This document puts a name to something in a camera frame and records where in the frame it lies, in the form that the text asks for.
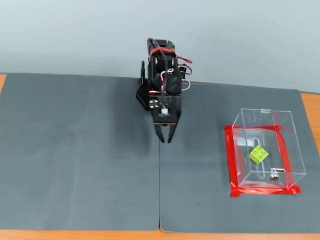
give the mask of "green block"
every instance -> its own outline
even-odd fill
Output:
[[[261,146],[256,146],[249,154],[249,157],[252,161],[254,161],[256,164],[260,164],[269,153],[264,150]]]

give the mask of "clear plastic box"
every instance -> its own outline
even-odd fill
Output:
[[[242,108],[232,134],[239,187],[289,189],[306,175],[291,111]],[[257,146],[268,152],[260,164]]]

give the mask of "black robotic arm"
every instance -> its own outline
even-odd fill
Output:
[[[141,64],[141,76],[136,98],[145,110],[150,110],[155,132],[161,142],[165,142],[161,127],[169,126],[168,143],[172,141],[181,116],[181,92],[190,87],[185,80],[186,64],[178,64],[183,60],[192,64],[192,61],[179,57],[175,53],[175,45],[171,41],[147,40],[148,48],[148,78],[145,77],[145,62]],[[182,82],[187,81],[189,87],[182,89]]]

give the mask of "gray mat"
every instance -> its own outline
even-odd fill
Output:
[[[240,108],[292,111],[307,175],[301,195],[230,197],[224,127]],[[319,233],[320,160],[297,90],[209,84],[182,96],[171,144],[160,144],[160,226],[185,233]]]
[[[159,140],[137,79],[9,74],[0,229],[159,227]]]

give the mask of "red tape border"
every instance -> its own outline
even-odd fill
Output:
[[[287,147],[283,136],[279,132],[281,126],[261,126],[253,127],[251,129],[266,129],[275,131],[276,137],[279,143],[280,154],[283,161],[283,167],[286,172],[291,172],[290,158],[287,151]],[[227,159],[229,165],[229,175],[230,175],[230,185],[231,185],[231,197],[240,197],[241,194],[257,194],[257,195],[271,195],[271,194],[287,194],[296,195],[301,194],[301,189],[299,186],[293,185],[290,188],[267,188],[267,187],[240,187],[237,175],[237,165],[236,165],[236,152],[235,143],[232,126],[228,125],[224,129],[225,141],[226,141],[226,151]],[[288,176],[286,181],[293,181],[292,176]]]

